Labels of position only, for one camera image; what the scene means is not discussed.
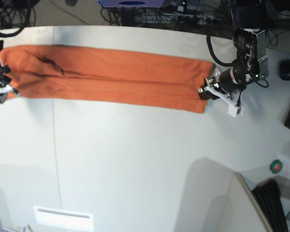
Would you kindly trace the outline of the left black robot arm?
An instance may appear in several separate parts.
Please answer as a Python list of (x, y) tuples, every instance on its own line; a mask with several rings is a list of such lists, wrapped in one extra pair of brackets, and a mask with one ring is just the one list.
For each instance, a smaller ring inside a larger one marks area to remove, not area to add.
[(206, 36), (207, 46), (216, 64), (226, 67), (220, 73), (216, 69), (205, 78), (198, 90), (202, 100), (226, 97), (232, 99), (236, 92), (242, 93), (247, 85), (259, 83), (268, 77), (266, 55), (267, 10), (263, 0), (228, 0), (228, 22), (231, 25), (236, 59), (231, 63), (222, 62), (214, 53), (211, 43), (212, 32), (222, 28), (214, 26)]

